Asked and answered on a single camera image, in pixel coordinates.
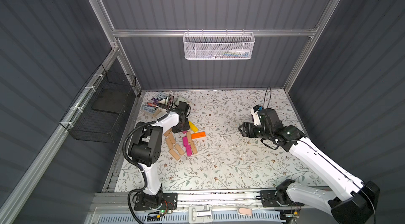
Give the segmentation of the yellow building block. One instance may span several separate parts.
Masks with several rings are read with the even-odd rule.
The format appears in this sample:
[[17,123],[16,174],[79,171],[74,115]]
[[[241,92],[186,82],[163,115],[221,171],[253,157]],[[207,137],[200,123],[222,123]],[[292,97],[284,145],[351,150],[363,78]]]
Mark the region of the yellow building block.
[[194,133],[198,132],[198,128],[191,121],[189,121],[189,127]]

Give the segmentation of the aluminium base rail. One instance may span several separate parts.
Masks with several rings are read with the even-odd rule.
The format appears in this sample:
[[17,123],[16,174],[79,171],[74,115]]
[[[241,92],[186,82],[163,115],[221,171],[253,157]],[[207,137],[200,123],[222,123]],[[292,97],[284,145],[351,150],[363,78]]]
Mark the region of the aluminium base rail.
[[[259,199],[260,189],[176,191],[177,208],[160,220],[161,224],[187,224],[191,208],[204,206],[214,224],[332,224],[328,214],[309,206],[265,208]],[[127,203],[127,192],[96,193],[86,224],[134,224]],[[240,207],[253,210],[252,216],[241,216]]]

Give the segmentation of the orange building block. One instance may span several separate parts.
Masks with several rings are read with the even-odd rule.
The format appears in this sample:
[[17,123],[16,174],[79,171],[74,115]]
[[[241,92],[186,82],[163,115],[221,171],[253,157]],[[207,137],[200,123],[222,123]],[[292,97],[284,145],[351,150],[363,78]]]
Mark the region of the orange building block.
[[203,138],[203,137],[206,137],[205,132],[196,132],[196,133],[191,134],[192,139],[199,139],[199,138]]

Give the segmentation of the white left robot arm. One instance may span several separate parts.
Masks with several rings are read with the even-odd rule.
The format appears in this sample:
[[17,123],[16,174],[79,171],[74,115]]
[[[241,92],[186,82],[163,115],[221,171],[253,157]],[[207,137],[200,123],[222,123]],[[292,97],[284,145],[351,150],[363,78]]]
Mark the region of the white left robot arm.
[[160,207],[163,201],[162,184],[155,165],[161,154],[163,134],[173,127],[185,125],[190,114],[190,105],[182,101],[174,108],[162,103],[157,106],[165,109],[166,113],[151,122],[137,123],[122,146],[125,160],[137,167],[143,178],[143,188],[136,192],[152,209]]

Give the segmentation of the blue book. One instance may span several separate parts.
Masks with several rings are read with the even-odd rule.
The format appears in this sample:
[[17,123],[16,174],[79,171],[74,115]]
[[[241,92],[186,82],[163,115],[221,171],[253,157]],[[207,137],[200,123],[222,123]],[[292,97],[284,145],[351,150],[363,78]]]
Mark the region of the blue book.
[[161,109],[157,106],[157,103],[165,99],[167,96],[168,95],[163,92],[156,93],[141,106],[141,111],[153,116],[158,115]]

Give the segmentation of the natural wooden block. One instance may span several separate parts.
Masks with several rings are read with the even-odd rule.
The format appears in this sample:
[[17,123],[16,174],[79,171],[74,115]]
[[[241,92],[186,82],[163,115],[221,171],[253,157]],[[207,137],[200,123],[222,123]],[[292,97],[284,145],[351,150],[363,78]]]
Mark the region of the natural wooden block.
[[175,144],[174,148],[176,149],[176,151],[179,153],[180,156],[183,156],[185,154],[185,152],[183,151],[182,147],[179,144]]
[[193,141],[190,143],[190,146],[191,146],[191,149],[192,149],[192,153],[197,154],[198,151],[197,151],[196,145],[195,145],[195,143]]
[[167,144],[169,150],[173,149],[173,143],[170,138],[166,138],[166,144]]
[[179,159],[180,159],[180,155],[177,153],[177,151],[176,150],[174,150],[174,149],[170,149],[169,150],[169,153],[171,154],[171,156],[176,160],[176,161],[178,161]]

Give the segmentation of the white pen cup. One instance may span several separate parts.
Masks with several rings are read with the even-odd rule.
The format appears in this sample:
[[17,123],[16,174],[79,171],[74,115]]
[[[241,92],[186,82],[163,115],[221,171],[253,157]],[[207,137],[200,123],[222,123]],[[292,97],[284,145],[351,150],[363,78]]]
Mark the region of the white pen cup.
[[169,95],[167,96],[165,99],[159,101],[157,103],[157,106],[161,109],[165,109],[165,110],[172,110],[174,108],[174,96],[173,95]]

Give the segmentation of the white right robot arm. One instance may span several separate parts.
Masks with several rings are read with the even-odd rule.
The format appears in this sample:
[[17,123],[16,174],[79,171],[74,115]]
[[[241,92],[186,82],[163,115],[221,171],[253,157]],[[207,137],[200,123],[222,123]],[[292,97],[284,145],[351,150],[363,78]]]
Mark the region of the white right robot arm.
[[266,147],[267,141],[271,141],[274,150],[282,148],[301,160],[330,188],[317,190],[285,179],[273,195],[262,191],[262,204],[274,201],[282,207],[308,205],[328,213],[340,224],[364,224],[370,218],[376,221],[380,188],[374,182],[363,182],[343,169],[297,127],[284,126],[274,109],[255,106],[251,115],[253,122],[245,122],[238,128],[243,137],[260,139]]

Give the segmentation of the magenta building block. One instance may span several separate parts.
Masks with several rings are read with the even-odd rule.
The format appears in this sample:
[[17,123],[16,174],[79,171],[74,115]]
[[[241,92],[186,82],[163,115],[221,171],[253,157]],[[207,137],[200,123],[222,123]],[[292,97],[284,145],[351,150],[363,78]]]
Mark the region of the magenta building block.
[[182,138],[182,142],[183,142],[183,146],[184,146],[184,147],[187,147],[187,146],[189,145],[188,137],[187,137],[187,136],[183,137],[183,138]]
[[186,148],[187,156],[193,155],[193,151],[192,151],[192,148],[190,145],[185,146],[185,148]]

